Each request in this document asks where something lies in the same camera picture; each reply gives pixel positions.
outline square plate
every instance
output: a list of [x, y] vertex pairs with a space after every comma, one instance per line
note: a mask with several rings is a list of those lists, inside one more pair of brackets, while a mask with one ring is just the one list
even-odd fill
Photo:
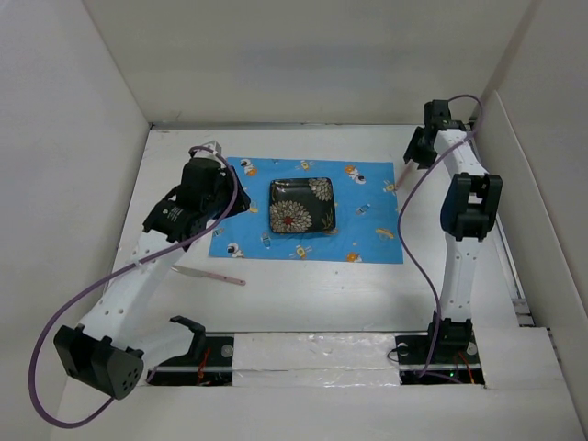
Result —
[[333, 183], [328, 177], [277, 179], [269, 186], [272, 232], [330, 232], [334, 230]]

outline knife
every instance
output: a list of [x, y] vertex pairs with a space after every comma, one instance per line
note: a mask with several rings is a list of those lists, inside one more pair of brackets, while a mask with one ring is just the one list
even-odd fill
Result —
[[226, 277], [222, 274], [210, 273], [209, 271], [201, 271], [196, 268], [188, 268], [187, 266], [174, 265], [172, 269], [179, 274], [183, 274], [188, 277], [206, 277], [213, 278], [214, 280], [220, 280], [221, 282], [233, 283], [233, 285], [245, 286], [245, 281], [239, 278]]

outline white table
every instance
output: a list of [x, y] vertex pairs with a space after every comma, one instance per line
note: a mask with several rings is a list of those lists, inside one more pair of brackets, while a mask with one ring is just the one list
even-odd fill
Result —
[[[413, 127], [403, 126], [152, 131], [116, 267], [129, 256], [151, 207], [178, 182], [192, 145], [216, 140], [228, 156], [393, 161], [398, 166], [412, 134]], [[399, 191], [400, 203], [415, 179], [411, 176]], [[404, 227], [408, 244], [439, 288], [445, 240], [438, 218], [448, 183], [443, 167], [433, 172], [407, 211]], [[158, 326], [181, 313], [212, 332], [246, 333], [400, 331], [423, 329], [431, 320], [431, 292], [408, 262], [211, 259], [208, 250], [209, 238], [193, 246], [181, 264], [244, 278], [247, 286], [170, 274], [145, 322]], [[338, 343], [331, 344], [332, 335], [237, 334], [234, 386], [139, 387], [90, 425], [55, 429], [51, 439], [583, 439], [546, 330], [518, 327], [511, 302], [515, 284], [503, 252], [494, 230], [480, 254], [472, 295], [487, 389], [399, 387], [397, 367], [385, 360], [390, 335], [336, 336]], [[369, 338], [374, 344], [365, 344]], [[361, 348], [358, 342], [364, 342]], [[337, 387], [319, 387], [325, 379]], [[364, 386], [349, 387], [361, 381]], [[103, 394], [68, 379], [59, 416], [79, 420], [104, 400]]]
[[[225, 156], [394, 162], [414, 126], [299, 126], [282, 129], [152, 131], [130, 202], [115, 267], [130, 256], [155, 203], [179, 183], [187, 149], [216, 140]], [[417, 174], [398, 192], [407, 196]], [[440, 289], [446, 245], [439, 210], [449, 184], [445, 167], [433, 172], [405, 214], [404, 234]], [[513, 282], [501, 265], [494, 230], [484, 243], [472, 310], [478, 324], [516, 326]], [[208, 258], [210, 237], [192, 246], [181, 265], [246, 280], [245, 287], [171, 273], [154, 295], [145, 323], [182, 315], [209, 332], [407, 331], [423, 329], [435, 306], [415, 266]]]

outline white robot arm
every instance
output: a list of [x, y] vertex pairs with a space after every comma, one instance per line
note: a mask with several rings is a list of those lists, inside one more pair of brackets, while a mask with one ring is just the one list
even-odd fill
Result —
[[[439, 131], [435, 138], [434, 148], [437, 153], [443, 154], [458, 142], [464, 141], [466, 136], [467, 133], [462, 130]], [[444, 164], [450, 176], [464, 173], [470, 176], [486, 176], [488, 174], [478, 162], [468, 142], [451, 152], [445, 158]], [[471, 319], [469, 306], [471, 288], [483, 238], [462, 237], [461, 240], [458, 240], [449, 232], [445, 233], [445, 237], [447, 260], [443, 288], [439, 296], [441, 315], [453, 322], [465, 322]]]
[[[220, 146], [214, 144], [218, 152]], [[191, 243], [233, 200], [228, 217], [249, 209], [250, 199], [234, 171], [228, 173], [216, 159], [194, 157], [193, 149], [190, 154], [181, 184], [155, 205], [143, 223], [128, 262], [137, 267], [115, 278], [75, 329], [62, 326], [53, 339], [70, 377], [117, 400], [129, 395], [148, 368], [175, 356], [198, 357], [204, 348], [204, 326], [181, 316], [171, 318], [157, 333], [143, 338], [135, 333], [147, 302], [189, 245], [158, 252], [172, 243]]]
[[464, 124], [451, 118], [448, 104], [433, 100], [424, 105], [424, 127], [415, 130], [404, 154], [405, 163], [414, 161], [419, 168], [431, 167], [441, 156], [451, 176], [440, 216], [447, 260], [439, 309], [435, 309], [426, 335], [396, 338], [401, 364], [406, 365], [452, 364], [471, 342], [470, 301], [476, 263], [482, 241], [496, 221], [503, 186], [499, 176], [490, 175], [480, 165]]

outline white wall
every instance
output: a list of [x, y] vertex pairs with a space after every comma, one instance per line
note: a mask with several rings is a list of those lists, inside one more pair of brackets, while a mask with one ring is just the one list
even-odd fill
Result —
[[84, 1], [146, 118], [188, 123], [422, 122], [481, 94], [529, 4]]
[[588, 428], [588, 3], [544, 0], [478, 139], [531, 311], [549, 326]]
[[[112, 264], [148, 124], [81, 0], [0, 0], [0, 58], [0, 438], [41, 440], [30, 351]], [[38, 379], [55, 413], [65, 376], [47, 347]]]

